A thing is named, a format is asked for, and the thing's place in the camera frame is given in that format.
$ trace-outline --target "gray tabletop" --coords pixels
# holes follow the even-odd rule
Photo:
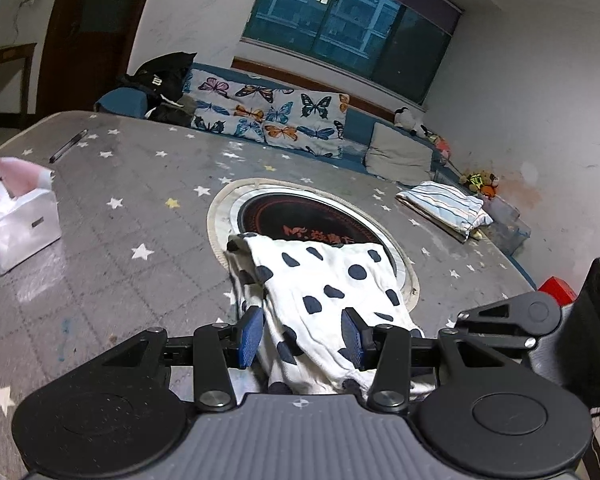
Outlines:
[[[235,320],[228,275],[206,234],[221,179],[310,178],[311,186],[375,217],[413,262],[420,299],[411,317],[426,336],[462,309],[531,290],[488,240],[461,244],[399,205],[395,184],[261,144],[235,146],[232,137],[187,128],[63,112],[12,139],[0,156],[51,167],[49,157],[85,128],[86,145],[52,165],[61,239],[0,276],[0,388],[10,387],[16,405],[149,326],[179,336],[218,317]],[[122,207],[113,208],[112,198]],[[166,205],[169,199],[179,207]],[[132,258],[141,244],[153,251],[146,260]],[[189,381],[188,372],[176,371],[172,389]],[[7,478],[25,472],[11,439],[13,411],[8,407],[5,416],[0,408],[0,474]]]

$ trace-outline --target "round black disc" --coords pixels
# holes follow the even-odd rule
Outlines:
[[[90,378],[52,383],[20,404],[12,433],[28,469],[52,478],[128,474],[182,436],[186,415],[173,392],[119,367]]]
[[[563,471],[589,445],[589,411],[577,397],[544,379],[484,379],[433,391],[416,414],[432,448],[465,471],[492,478],[541,478]]]

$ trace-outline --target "folded striped towel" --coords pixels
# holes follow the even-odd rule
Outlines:
[[[465,196],[459,189],[427,180],[395,196],[427,218],[437,220],[459,233],[466,241],[472,230],[489,225],[493,220],[482,209],[483,202],[475,196]]]

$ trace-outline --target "white plastic bag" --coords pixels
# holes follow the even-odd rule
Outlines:
[[[0,158],[0,274],[60,237],[51,173],[26,160]]]

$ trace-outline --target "gray cushion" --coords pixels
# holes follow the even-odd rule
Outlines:
[[[408,186],[430,180],[432,150],[381,123],[374,126],[366,170]]]

